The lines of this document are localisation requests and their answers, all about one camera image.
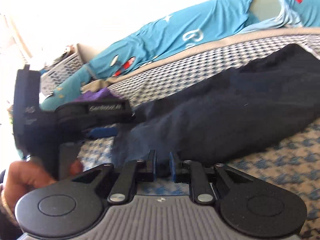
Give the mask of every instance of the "black sleeve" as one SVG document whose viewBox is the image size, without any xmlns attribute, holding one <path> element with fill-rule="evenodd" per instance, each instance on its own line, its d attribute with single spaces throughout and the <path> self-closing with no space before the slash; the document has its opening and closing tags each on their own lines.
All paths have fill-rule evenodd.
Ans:
<svg viewBox="0 0 320 240">
<path fill-rule="evenodd" d="M 0 183 L 3 182 L 5 170 L 0 173 Z M 12 224 L 5 214 L 0 212 L 0 239 L 16 240 L 22 235 L 20 228 Z"/>
</svg>

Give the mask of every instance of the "black pants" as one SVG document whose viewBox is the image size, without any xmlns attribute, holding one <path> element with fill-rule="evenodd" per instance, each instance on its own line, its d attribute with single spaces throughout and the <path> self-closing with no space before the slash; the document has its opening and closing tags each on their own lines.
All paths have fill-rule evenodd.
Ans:
<svg viewBox="0 0 320 240">
<path fill-rule="evenodd" d="M 144 158 L 150 149 L 156 150 L 163 176 L 171 151 L 204 165 L 226 162 L 263 151 L 320 117 L 320 61 L 290 44 L 141 104 L 135 113 L 134 123 L 118 125 L 116 166 Z"/>
</svg>

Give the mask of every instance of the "houndstooth fabric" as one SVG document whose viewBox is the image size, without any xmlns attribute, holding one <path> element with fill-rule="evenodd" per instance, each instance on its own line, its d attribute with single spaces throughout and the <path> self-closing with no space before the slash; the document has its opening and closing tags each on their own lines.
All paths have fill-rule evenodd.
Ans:
<svg viewBox="0 0 320 240">
<path fill-rule="evenodd" d="M 241 67 L 256 58 L 263 58 L 290 43 L 311 47 L 320 54 L 320 35 L 286 35 L 242 42 L 217 48 L 170 63 L 109 88 L 130 100 L 132 106 L 169 96 L 230 67 Z M 318 237 L 320 221 L 320 120 L 304 132 L 285 139 L 279 146 L 235 160 L 231 166 L 250 175 L 284 187 L 298 195 L 308 207 L 308 221 L 302 230 L 303 238 Z M 110 162 L 113 138 L 87 142 L 80 152 L 86 169 Z M 141 183 L 142 195 L 189 194 L 188 185 L 174 184 L 170 179 Z"/>
</svg>

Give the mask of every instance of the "laundry basket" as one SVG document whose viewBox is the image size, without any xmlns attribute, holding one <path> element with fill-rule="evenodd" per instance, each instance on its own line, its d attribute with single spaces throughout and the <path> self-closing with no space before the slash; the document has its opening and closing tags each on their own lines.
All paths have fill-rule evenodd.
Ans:
<svg viewBox="0 0 320 240">
<path fill-rule="evenodd" d="M 57 86 L 81 68 L 82 65 L 83 62 L 79 54 L 78 45 L 76 45 L 73 54 L 41 76 L 41 93 L 45 96 L 49 95 Z"/>
</svg>

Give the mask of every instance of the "white wall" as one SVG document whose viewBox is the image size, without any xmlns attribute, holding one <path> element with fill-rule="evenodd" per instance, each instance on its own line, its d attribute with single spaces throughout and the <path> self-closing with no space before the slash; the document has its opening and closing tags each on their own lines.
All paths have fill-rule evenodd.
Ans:
<svg viewBox="0 0 320 240">
<path fill-rule="evenodd" d="M 81 43 L 84 60 L 144 24 L 206 0 L 0 0 L 33 55 Z"/>
</svg>

